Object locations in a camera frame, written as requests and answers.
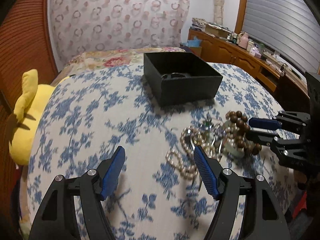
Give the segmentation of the blue floral tablecloth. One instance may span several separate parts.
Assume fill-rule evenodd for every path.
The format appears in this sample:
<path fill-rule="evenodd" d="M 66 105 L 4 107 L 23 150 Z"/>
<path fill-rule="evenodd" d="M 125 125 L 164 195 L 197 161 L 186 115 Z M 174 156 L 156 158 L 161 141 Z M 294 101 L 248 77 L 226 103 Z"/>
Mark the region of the blue floral tablecloth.
<path fill-rule="evenodd" d="M 84 72 L 56 86 L 41 117 L 28 169 L 28 208 L 35 218 L 58 174 L 83 175 L 123 146 L 126 160 L 116 191 L 103 208 L 116 239 L 203 239 L 217 202 L 197 181 L 181 177 L 165 159 L 183 129 L 229 111 L 271 118 L 280 104 L 242 69 L 214 64 L 223 77 L 213 100 L 161 108 L 144 78 L 143 64 Z"/>

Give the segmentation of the pink thermos bottle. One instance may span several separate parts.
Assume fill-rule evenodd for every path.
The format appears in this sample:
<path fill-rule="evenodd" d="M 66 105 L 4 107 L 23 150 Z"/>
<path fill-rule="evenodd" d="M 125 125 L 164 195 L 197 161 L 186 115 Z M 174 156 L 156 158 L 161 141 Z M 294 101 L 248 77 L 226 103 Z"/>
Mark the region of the pink thermos bottle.
<path fill-rule="evenodd" d="M 246 49 L 247 49 L 247 46 L 248 46 L 248 42 L 249 42 L 249 35 L 248 35 L 248 33 L 246 33 L 246 32 L 241 32 L 241 33 L 238 35 L 238 38 L 239 38 L 238 46 L 246 50 Z"/>

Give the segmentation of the silver bangle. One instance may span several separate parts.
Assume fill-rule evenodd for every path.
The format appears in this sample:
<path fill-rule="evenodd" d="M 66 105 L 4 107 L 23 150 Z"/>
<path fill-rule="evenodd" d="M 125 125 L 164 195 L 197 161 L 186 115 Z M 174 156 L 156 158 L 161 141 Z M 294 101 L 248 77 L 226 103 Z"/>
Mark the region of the silver bangle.
<path fill-rule="evenodd" d="M 161 76 L 161 78 L 164 79 L 176 79 L 176 78 L 184 78 L 188 77 L 185 73 L 170 73 L 170 74 L 164 74 Z"/>

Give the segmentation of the circle pattern sheer curtain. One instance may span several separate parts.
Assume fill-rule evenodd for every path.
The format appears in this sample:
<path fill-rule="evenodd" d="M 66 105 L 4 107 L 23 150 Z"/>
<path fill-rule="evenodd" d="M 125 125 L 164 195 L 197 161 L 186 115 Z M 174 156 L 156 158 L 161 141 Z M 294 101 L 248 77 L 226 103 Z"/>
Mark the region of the circle pattern sheer curtain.
<path fill-rule="evenodd" d="M 176 47 L 190 0 L 50 0 L 61 63 L 88 51 Z"/>

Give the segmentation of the yellow Pikachu plush toy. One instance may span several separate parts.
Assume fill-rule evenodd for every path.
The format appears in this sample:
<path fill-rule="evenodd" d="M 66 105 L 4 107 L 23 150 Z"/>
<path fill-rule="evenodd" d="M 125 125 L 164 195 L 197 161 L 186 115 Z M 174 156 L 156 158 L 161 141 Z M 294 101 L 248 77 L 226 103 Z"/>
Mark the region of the yellow Pikachu plush toy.
<path fill-rule="evenodd" d="M 22 95 L 17 99 L 5 126 L 5 143 L 17 165 L 29 164 L 40 118 L 55 88 L 39 84 L 38 72 L 35 69 L 22 75 Z"/>

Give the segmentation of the wooden sideboard cabinet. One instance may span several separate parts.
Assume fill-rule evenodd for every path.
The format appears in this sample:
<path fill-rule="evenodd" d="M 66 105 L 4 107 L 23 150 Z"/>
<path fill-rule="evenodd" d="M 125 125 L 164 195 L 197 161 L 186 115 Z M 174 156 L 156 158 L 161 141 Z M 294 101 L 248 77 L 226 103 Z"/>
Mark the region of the wooden sideboard cabinet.
<path fill-rule="evenodd" d="M 239 46 L 190 28 L 188 38 L 192 40 L 194 37 L 202 41 L 200 45 L 202 47 L 201 58 L 204 61 L 235 65 L 251 75 L 271 93 L 280 88 L 281 82 L 287 78 L 289 86 L 304 95 L 308 94 L 308 89 L 304 82 L 295 77 L 290 77 L 288 72 L 282 76 L 275 65 L 267 64 Z"/>

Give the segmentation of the blue tissue gift bag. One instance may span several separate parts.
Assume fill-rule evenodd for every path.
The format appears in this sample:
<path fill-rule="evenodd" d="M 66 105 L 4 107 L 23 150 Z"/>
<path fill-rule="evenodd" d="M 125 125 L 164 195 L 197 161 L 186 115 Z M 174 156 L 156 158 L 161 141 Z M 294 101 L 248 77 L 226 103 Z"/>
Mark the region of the blue tissue gift bag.
<path fill-rule="evenodd" d="M 196 36 L 192 40 L 188 40 L 185 43 L 185 46 L 195 55 L 201 56 L 202 47 L 201 40 L 199 40 Z"/>

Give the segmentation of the grey window roller blind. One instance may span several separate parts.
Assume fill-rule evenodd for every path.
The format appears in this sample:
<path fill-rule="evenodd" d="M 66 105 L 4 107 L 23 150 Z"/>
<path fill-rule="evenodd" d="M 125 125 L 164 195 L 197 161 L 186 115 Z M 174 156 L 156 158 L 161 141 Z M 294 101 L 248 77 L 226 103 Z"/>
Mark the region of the grey window roller blind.
<path fill-rule="evenodd" d="M 244 32 L 303 72 L 319 68 L 319 24 L 303 0 L 247 0 Z"/>

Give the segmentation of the floral bed cover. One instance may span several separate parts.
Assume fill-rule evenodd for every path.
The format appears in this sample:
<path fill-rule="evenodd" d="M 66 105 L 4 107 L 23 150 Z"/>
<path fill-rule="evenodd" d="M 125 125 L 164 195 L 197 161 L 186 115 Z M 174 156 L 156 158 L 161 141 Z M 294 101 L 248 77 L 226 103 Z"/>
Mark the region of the floral bed cover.
<path fill-rule="evenodd" d="M 97 69 L 143 63 L 144 53 L 185 52 L 178 47 L 120 49 L 108 51 L 89 51 L 73 57 L 60 72 L 61 75 L 78 75 Z"/>

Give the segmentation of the black open jewelry box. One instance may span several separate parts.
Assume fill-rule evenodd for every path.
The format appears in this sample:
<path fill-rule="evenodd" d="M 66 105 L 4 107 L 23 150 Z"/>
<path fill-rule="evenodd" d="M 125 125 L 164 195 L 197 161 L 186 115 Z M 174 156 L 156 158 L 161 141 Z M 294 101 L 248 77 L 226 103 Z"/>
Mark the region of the black open jewelry box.
<path fill-rule="evenodd" d="M 170 73 L 188 77 L 161 78 Z M 222 81 L 211 65 L 189 52 L 145 53 L 144 76 L 161 107 L 213 99 Z"/>

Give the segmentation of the green jade bangle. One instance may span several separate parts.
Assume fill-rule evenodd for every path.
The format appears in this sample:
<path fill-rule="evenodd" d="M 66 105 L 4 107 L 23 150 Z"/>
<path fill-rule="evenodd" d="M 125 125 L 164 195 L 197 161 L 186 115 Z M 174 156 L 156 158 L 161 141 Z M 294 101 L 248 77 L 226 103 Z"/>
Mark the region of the green jade bangle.
<path fill-rule="evenodd" d="M 245 156 L 244 148 L 238 148 L 238 143 L 236 141 L 240 128 L 238 128 L 235 123 L 227 120 L 223 123 L 222 130 L 225 151 L 235 158 L 243 158 Z"/>

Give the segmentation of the wooden louvered wardrobe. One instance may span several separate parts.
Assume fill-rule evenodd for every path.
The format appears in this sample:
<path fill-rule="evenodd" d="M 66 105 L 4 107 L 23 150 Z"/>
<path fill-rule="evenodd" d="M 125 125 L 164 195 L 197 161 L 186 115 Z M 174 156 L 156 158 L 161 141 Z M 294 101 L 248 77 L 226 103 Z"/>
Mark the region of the wooden louvered wardrobe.
<path fill-rule="evenodd" d="M 21 169 L 8 152 L 5 125 L 22 93 L 22 74 L 36 69 L 41 83 L 58 75 L 50 43 L 47 0 L 10 0 L 1 18 L 1 229 L 18 232 L 17 195 Z"/>

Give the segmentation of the pink tissue box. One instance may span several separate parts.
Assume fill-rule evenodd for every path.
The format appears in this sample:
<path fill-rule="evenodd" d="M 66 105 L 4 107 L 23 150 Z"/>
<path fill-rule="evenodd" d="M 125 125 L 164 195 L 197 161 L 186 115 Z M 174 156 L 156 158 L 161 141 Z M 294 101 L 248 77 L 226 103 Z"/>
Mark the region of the pink tissue box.
<path fill-rule="evenodd" d="M 261 53 L 257 47 L 252 47 L 249 53 L 256 58 L 261 58 Z"/>

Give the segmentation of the cardboard box on sideboard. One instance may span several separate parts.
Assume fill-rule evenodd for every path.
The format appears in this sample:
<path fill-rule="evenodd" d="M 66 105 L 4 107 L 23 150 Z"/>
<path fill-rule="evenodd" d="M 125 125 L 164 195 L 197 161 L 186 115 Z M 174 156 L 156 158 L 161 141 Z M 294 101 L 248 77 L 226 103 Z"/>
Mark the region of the cardboard box on sideboard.
<path fill-rule="evenodd" d="M 216 37 L 227 38 L 229 34 L 232 34 L 231 31 L 217 25 L 207 24 L 204 28 L 204 32 Z"/>

